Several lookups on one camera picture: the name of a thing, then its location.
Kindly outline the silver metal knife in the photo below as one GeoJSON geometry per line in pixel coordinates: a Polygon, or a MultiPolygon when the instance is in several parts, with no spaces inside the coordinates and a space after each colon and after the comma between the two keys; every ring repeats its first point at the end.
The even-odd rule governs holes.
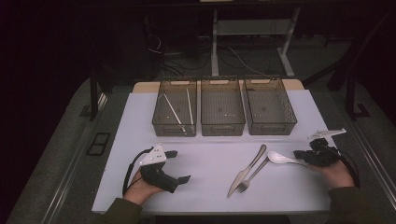
{"type": "Polygon", "coordinates": [[[254,159],[250,162],[250,164],[244,170],[240,171],[236,175],[236,177],[235,177],[233,183],[231,184],[229,191],[227,193],[228,198],[230,198],[235,191],[244,192],[248,188],[248,182],[246,181],[245,177],[248,175],[248,173],[254,167],[254,165],[258,162],[258,160],[262,157],[262,155],[264,154],[266,149],[267,149],[266,145],[261,145],[259,152],[254,157],[254,159]]]}

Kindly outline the silver metal fork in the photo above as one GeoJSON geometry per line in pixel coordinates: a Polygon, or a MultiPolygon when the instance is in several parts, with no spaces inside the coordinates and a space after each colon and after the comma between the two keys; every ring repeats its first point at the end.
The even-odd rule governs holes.
{"type": "Polygon", "coordinates": [[[246,180],[242,181],[236,188],[236,190],[239,193],[244,192],[245,190],[248,189],[248,187],[250,186],[250,182],[252,181],[252,179],[261,171],[261,169],[268,163],[269,158],[266,158],[261,164],[260,166],[253,172],[253,174],[246,180]]]}

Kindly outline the black metal stand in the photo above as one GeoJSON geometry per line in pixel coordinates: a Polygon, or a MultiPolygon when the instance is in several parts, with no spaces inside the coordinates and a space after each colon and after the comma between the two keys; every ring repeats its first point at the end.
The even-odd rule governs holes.
{"type": "Polygon", "coordinates": [[[353,77],[346,80],[346,112],[352,120],[369,118],[370,114],[363,104],[355,104],[356,84],[353,77]]]}

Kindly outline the brown translucent plastic bin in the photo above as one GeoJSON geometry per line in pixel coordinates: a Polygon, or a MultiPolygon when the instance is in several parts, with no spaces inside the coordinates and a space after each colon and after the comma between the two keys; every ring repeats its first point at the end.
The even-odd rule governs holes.
{"type": "Polygon", "coordinates": [[[246,77],[243,96],[251,135],[291,134],[297,118],[280,78],[246,77]]]}
{"type": "Polygon", "coordinates": [[[237,78],[201,81],[203,136],[241,136],[246,124],[237,78]]]}
{"type": "Polygon", "coordinates": [[[195,80],[162,80],[152,117],[152,125],[157,136],[194,137],[197,124],[197,83],[195,80]],[[191,125],[186,89],[190,91],[194,124],[191,125]],[[187,131],[185,135],[178,126],[170,107],[164,98],[166,94],[187,131]]]}

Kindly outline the white metal desk frame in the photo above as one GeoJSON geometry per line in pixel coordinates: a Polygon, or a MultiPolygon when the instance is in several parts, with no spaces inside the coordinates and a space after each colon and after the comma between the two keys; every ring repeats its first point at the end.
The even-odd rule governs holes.
{"type": "Polygon", "coordinates": [[[293,10],[289,19],[266,19],[266,20],[219,20],[218,12],[213,12],[212,22],[212,50],[211,50],[211,74],[219,76],[218,59],[218,37],[225,35],[283,35],[285,36],[283,45],[277,48],[277,54],[288,77],[294,77],[290,61],[288,59],[288,49],[293,36],[294,28],[297,24],[301,9],[293,10]]]}

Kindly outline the person's right hand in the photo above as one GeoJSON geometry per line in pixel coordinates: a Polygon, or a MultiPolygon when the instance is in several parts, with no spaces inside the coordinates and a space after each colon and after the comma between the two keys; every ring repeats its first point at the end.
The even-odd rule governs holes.
{"type": "Polygon", "coordinates": [[[341,161],[326,167],[309,165],[309,168],[313,171],[319,172],[332,189],[355,186],[350,172],[341,161]]]}

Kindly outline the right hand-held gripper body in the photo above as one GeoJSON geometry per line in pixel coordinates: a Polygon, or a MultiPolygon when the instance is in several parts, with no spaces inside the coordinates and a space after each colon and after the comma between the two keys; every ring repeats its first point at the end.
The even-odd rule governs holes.
{"type": "Polygon", "coordinates": [[[310,141],[309,146],[311,151],[308,152],[306,162],[315,166],[330,166],[340,160],[341,154],[336,147],[330,147],[327,137],[346,133],[347,131],[342,128],[341,130],[320,131],[309,135],[307,139],[310,141]]]}

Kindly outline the person's left hand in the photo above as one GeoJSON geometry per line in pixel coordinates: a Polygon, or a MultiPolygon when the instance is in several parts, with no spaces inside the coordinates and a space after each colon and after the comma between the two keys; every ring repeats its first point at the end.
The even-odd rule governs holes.
{"type": "Polygon", "coordinates": [[[140,171],[134,174],[130,187],[123,195],[123,199],[137,205],[143,205],[151,196],[163,190],[148,184],[143,180],[140,171]]]}

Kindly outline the wooden table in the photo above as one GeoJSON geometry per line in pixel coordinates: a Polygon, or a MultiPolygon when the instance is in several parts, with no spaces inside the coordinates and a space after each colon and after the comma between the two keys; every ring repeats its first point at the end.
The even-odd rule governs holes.
{"type": "MultiPolygon", "coordinates": [[[[283,79],[284,87],[287,91],[299,91],[304,89],[303,83],[298,79],[283,79]]],[[[134,85],[132,93],[157,93],[160,83],[155,82],[138,82],[134,85]]]]}

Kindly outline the metal floor rail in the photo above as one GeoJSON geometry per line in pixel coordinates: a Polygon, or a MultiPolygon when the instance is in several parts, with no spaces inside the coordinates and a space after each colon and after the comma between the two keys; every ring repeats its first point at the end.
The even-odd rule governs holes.
{"type": "Polygon", "coordinates": [[[88,147],[89,141],[93,135],[93,132],[97,126],[98,120],[102,115],[102,111],[106,107],[108,97],[105,94],[101,94],[98,100],[94,100],[89,107],[92,107],[92,111],[96,109],[96,115],[93,119],[89,119],[85,125],[84,130],[78,136],[78,144],[75,148],[75,152],[69,162],[67,169],[61,179],[59,186],[50,201],[49,207],[46,210],[40,224],[54,224],[60,211],[64,205],[64,201],[67,198],[67,194],[73,185],[74,179],[77,175],[78,167],[81,161],[81,157],[88,147]]]}
{"type": "Polygon", "coordinates": [[[349,132],[357,140],[389,201],[396,207],[396,127],[373,118],[347,121],[349,132]]]}

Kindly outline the white spoon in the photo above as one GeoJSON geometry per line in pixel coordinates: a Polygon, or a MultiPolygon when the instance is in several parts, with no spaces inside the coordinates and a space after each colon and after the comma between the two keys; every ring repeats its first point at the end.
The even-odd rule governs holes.
{"type": "Polygon", "coordinates": [[[276,164],[292,163],[292,164],[302,165],[303,167],[306,166],[306,164],[301,161],[297,161],[293,158],[286,157],[286,156],[284,156],[278,152],[275,152],[275,151],[269,151],[267,154],[267,157],[269,158],[269,160],[271,162],[276,163],[276,164]]]}

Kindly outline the black rectangular floor frame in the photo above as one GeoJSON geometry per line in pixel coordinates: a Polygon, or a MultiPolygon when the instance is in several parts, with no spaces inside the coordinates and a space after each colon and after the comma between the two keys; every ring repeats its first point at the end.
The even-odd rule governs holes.
{"type": "Polygon", "coordinates": [[[86,154],[89,156],[102,156],[106,150],[110,133],[96,133],[86,154]]]}

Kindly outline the white table sheet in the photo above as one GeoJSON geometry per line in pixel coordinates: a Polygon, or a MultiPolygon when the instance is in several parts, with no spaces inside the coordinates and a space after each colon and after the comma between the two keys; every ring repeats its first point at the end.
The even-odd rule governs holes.
{"type": "Polygon", "coordinates": [[[285,156],[309,148],[309,135],[326,125],[309,91],[290,91],[297,124],[289,135],[159,137],[151,124],[156,94],[132,93],[92,209],[105,212],[120,197],[128,166],[142,150],[162,145],[177,156],[163,170],[172,177],[187,176],[175,192],[151,197],[144,205],[148,215],[181,214],[298,214],[325,212],[330,199],[322,178],[301,165],[267,163],[255,174],[249,188],[231,193],[236,175],[245,169],[262,145],[285,156]]]}

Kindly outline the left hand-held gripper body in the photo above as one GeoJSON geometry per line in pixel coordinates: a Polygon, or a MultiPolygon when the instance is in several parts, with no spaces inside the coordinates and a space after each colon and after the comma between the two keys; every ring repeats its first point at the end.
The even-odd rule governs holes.
{"type": "Polygon", "coordinates": [[[148,151],[148,154],[139,162],[140,173],[143,179],[150,185],[174,193],[177,189],[176,178],[167,175],[163,167],[167,159],[163,145],[159,144],[148,151]]]}

